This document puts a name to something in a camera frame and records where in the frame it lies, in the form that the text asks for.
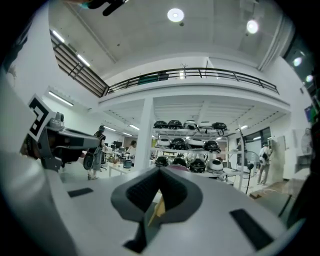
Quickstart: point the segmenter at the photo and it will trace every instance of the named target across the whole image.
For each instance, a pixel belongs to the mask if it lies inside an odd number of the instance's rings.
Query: white pillar
[[[134,161],[135,170],[142,170],[149,167],[154,115],[154,99],[152,97],[148,97],[144,100],[141,114],[140,130]]]

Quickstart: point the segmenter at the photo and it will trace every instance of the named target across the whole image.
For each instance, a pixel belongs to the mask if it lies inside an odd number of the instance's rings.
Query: shelf
[[[159,147],[152,147],[150,149],[151,151],[162,151],[162,152],[170,152],[170,153],[197,153],[197,154],[215,154],[215,155],[238,155],[241,154],[240,151],[221,151],[220,153],[218,152],[212,152],[210,153],[209,151],[197,151],[197,150],[178,150],[178,149],[162,149]]]
[[[224,135],[220,136],[216,130],[207,130],[207,133],[204,131],[197,131],[197,130],[190,130],[190,129],[160,129],[154,128],[154,132],[158,133],[159,135],[168,136],[170,138],[175,137],[193,137],[198,139],[209,139],[209,138],[219,138],[222,137],[220,141],[224,141],[227,139],[227,136],[233,134],[229,133],[228,130],[224,131]]]

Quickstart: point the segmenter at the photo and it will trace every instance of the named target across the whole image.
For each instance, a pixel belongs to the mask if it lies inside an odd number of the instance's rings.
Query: person wearing black cap
[[[103,125],[100,125],[99,130],[94,134],[94,136],[97,136],[100,139],[100,145],[94,149],[94,160],[92,168],[88,170],[88,180],[96,180],[98,177],[96,175],[97,171],[100,171],[101,169],[101,155],[102,155],[102,149],[108,150],[105,145],[106,136],[104,135],[105,127]]]

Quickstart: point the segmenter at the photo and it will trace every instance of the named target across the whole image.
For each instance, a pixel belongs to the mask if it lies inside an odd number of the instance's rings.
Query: person in white shirt
[[[269,173],[269,166],[270,166],[269,164],[270,155],[271,155],[271,151],[268,147],[268,144],[264,144],[263,148],[261,148],[259,152],[259,160],[260,160],[261,167],[260,167],[260,173],[257,181],[258,184],[260,183],[263,185],[266,184],[268,173]],[[263,172],[264,172],[264,179],[263,181],[261,181],[261,176]]]
[[[137,141],[133,140],[130,143],[130,147],[125,152],[126,154],[130,154],[130,159],[132,161],[132,167],[135,166],[135,157],[136,157],[136,147],[137,147]]]

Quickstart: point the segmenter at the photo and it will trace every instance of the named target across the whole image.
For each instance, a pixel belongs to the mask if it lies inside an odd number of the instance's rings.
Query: black metal railing
[[[188,67],[188,68],[175,68],[167,69],[157,72],[152,72],[148,74],[139,75],[122,82],[118,82],[114,85],[107,87],[103,93],[103,96],[112,94],[119,90],[127,89],[133,86],[159,82],[169,79],[187,79],[189,77],[199,77],[202,79],[206,78],[216,78],[216,79],[227,79],[238,82],[245,82],[255,86],[259,86],[263,89],[267,89],[279,94],[277,87],[265,80],[258,77],[231,71],[220,68],[205,68],[205,67]]]
[[[88,91],[101,98],[109,86],[91,68],[82,63],[75,52],[60,42],[51,30],[50,35],[54,55],[60,69]]]

